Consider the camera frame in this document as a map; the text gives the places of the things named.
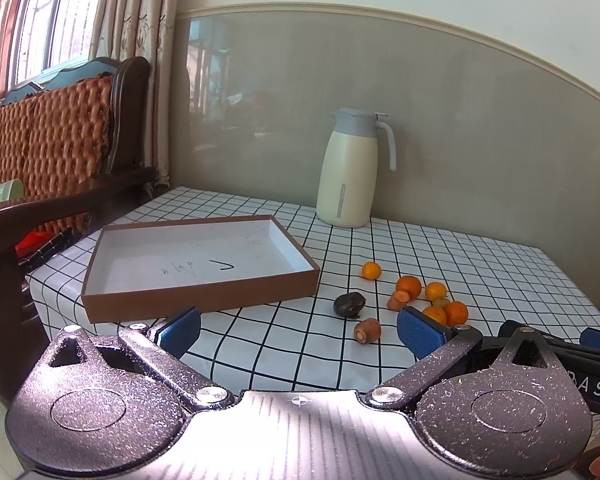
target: dark purple vegetable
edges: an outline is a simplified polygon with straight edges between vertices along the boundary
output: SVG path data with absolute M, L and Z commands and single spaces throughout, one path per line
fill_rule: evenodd
M 365 297 L 359 292 L 349 292 L 336 298 L 333 302 L 333 310 L 338 316 L 359 317 L 360 311 L 365 306 Z

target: orange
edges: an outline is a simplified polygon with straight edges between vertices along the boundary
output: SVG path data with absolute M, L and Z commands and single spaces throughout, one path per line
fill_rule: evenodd
M 425 287 L 424 295 L 429 301 L 444 298 L 446 296 L 446 286 L 440 282 L 431 282 Z
M 440 325 L 446 325 L 446 314 L 442 308 L 438 306 L 428 306 L 422 313 L 425 316 L 429 316 L 434 321 L 437 321 Z
M 415 276 L 403 276 L 395 284 L 395 290 L 408 292 L 412 300 L 415 300 L 422 292 L 422 284 Z
M 380 274 L 382 274 L 382 267 L 375 262 L 367 262 L 362 266 L 362 272 L 360 272 L 365 280 L 377 280 Z
M 469 319 L 469 310 L 462 301 L 452 301 L 445 305 L 444 311 L 448 326 L 464 325 Z

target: table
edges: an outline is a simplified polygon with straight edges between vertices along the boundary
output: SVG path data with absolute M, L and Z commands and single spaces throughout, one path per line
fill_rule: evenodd
M 414 363 L 399 341 L 397 314 L 386 308 L 400 275 L 446 284 L 453 300 L 467 304 L 470 325 L 496 335 L 505 319 L 527 323 L 573 342 L 600 313 L 539 249 L 451 231 L 371 218 L 360 229 L 325 224 L 315 209 L 179 187 L 115 223 L 272 214 L 322 268 L 314 298 L 283 301 L 202 315 L 200 339 L 182 360 L 234 392 L 330 390 L 365 392 Z M 50 338 L 68 324 L 93 335 L 114 335 L 123 324 L 89 323 L 80 289 L 95 232 L 27 277 Z M 360 266 L 382 267 L 376 282 L 359 277 Z M 382 325 L 379 343 L 353 339 L 356 320 L 333 312 L 333 300 L 350 290 L 366 297 L 362 319 Z M 411 303 L 422 309 L 429 302 Z M 144 320 L 149 325 L 157 320 Z

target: window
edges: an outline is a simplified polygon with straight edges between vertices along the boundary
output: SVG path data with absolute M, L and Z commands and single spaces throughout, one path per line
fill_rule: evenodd
M 45 70 L 86 60 L 98 0 L 21 0 L 10 86 Z

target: silver screw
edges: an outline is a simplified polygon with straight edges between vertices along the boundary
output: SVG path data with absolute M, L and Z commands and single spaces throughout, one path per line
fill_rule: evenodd
M 196 392 L 196 398 L 205 404 L 213 404 L 225 400 L 229 393 L 220 386 L 205 386 Z
M 143 331 L 147 330 L 149 327 L 147 325 L 145 325 L 145 323 L 132 323 L 129 325 L 129 328 L 131 330 L 139 330 L 140 332 L 143 332 Z
M 371 398 L 375 402 L 387 404 L 389 402 L 397 402 L 404 397 L 404 393 L 400 388 L 395 386 L 380 386 L 371 392 Z

